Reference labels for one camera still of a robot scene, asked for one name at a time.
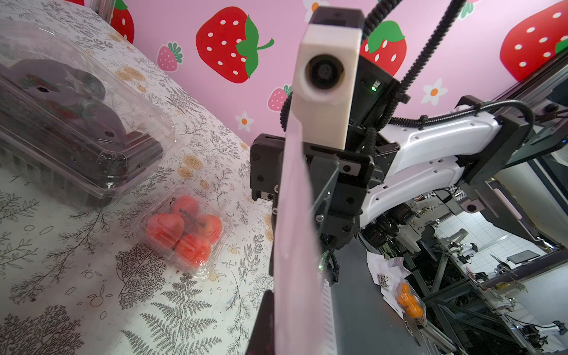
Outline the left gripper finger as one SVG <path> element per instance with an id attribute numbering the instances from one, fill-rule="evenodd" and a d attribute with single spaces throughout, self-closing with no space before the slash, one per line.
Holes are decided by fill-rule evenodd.
<path id="1" fill-rule="evenodd" d="M 246 355 L 275 355 L 275 296 L 273 291 L 267 290 L 263 294 Z"/>

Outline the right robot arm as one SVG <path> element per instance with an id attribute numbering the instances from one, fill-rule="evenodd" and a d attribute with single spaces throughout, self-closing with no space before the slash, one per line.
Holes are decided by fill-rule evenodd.
<path id="1" fill-rule="evenodd" d="M 526 103 L 465 96 L 445 115 L 394 116 L 465 6 L 448 5 L 402 81 L 370 59 L 395 42 L 385 31 L 395 1 L 379 2 L 368 15 L 342 7 L 315 10 L 300 42 L 294 90 L 280 114 L 285 135 L 259 135 L 250 153 L 252 197 L 273 203 L 273 278 L 287 279 L 305 257 L 320 255 L 334 264 L 334 252 L 355 235 L 383 235 L 384 214 L 454 185 L 467 196 L 463 210 L 541 243 L 489 183 L 539 154 L 538 116 Z"/>

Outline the white sticker sheet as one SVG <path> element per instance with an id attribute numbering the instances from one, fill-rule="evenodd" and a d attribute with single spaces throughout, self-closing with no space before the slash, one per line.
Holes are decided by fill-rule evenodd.
<path id="1" fill-rule="evenodd" d="M 288 118 L 275 231 L 275 352 L 318 354 L 323 334 L 320 256 L 303 127 Z"/>

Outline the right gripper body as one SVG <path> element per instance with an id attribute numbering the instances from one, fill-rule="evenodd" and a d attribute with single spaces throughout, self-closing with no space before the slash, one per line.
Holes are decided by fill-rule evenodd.
<path id="1" fill-rule="evenodd" d="M 283 174 L 284 138 L 262 134 L 250 152 L 250 186 L 254 201 L 272 202 L 278 208 Z M 385 180 L 399 152 L 397 143 L 379 139 L 373 155 L 305 143 L 303 153 L 310 174 L 314 203 L 309 214 L 322 247 L 320 269 L 328 282 L 339 280 L 335 251 L 349 244 L 362 226 L 363 201 L 371 188 Z"/>

